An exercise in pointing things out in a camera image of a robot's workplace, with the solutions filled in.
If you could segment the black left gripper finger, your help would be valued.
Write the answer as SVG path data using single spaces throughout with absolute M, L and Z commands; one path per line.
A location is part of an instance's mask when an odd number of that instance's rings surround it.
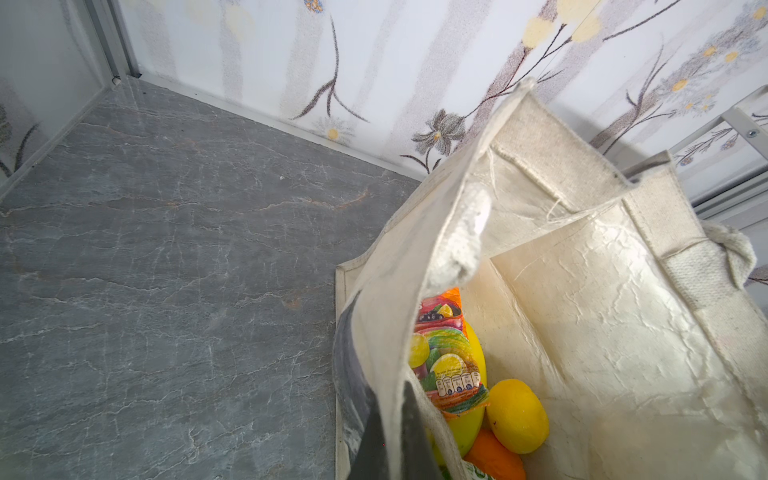
M 401 479 L 442 479 L 442 473 L 427 440 L 413 389 L 407 384 L 404 392 L 401 418 L 402 460 L 399 466 Z M 389 479 L 383 424 L 378 402 L 370 388 L 366 389 L 365 400 L 364 405 L 369 407 L 369 415 L 347 478 Z

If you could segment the yellow banana bunch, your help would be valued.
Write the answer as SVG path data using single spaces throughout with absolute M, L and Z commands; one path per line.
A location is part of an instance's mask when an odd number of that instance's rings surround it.
M 464 455 L 472 447 L 489 403 L 485 356 L 463 317 L 445 318 L 422 329 L 420 382 Z

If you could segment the orange fruit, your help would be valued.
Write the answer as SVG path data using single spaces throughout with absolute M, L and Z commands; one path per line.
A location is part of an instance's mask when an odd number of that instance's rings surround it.
M 520 456 L 504 447 L 487 429 L 479 431 L 474 444 L 463 459 L 493 479 L 527 479 Z

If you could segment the green yellow candy bag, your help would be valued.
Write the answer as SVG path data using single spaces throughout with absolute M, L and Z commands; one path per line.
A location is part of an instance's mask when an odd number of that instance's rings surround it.
M 421 302 L 408 365 L 444 417 L 458 418 L 489 403 L 481 353 L 470 339 L 458 288 Z

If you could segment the yellow lemon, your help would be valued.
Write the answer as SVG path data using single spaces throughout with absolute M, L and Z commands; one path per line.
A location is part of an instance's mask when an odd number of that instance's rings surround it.
M 509 451 L 529 454 L 549 436 L 549 418 L 532 389 L 517 379 L 498 382 L 490 390 L 486 413 L 497 440 Z

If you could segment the cream canvas tote bag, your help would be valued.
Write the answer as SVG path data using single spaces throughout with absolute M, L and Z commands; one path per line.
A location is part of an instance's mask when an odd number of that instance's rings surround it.
M 749 239 L 701 222 L 671 159 L 617 170 L 526 80 L 336 271 L 336 475 L 378 402 L 401 479 L 409 384 L 433 451 L 469 473 L 408 365 L 421 302 L 461 291 L 490 380 L 526 383 L 550 435 L 533 479 L 763 479 L 767 321 Z

